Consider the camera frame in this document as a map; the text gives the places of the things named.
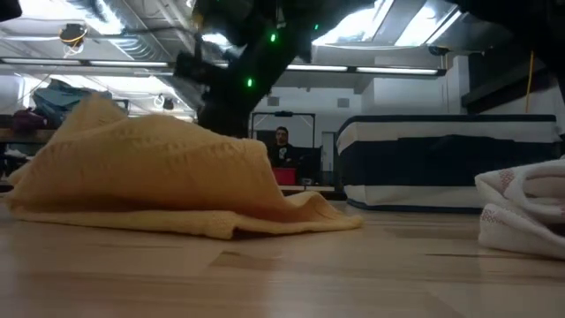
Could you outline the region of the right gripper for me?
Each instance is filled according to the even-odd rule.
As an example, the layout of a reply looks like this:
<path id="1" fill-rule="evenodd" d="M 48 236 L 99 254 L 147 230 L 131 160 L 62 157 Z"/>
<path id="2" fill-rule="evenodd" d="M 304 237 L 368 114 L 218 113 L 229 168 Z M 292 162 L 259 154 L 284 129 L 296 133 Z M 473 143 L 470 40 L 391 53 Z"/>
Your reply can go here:
<path id="1" fill-rule="evenodd" d="M 247 44 L 239 58 L 230 62 L 211 85 L 198 115 L 198 125 L 221 135 L 246 138 L 251 113 L 286 67 L 287 32 L 264 32 L 258 40 Z M 210 64 L 181 51 L 177 54 L 174 76 L 209 85 Z"/>

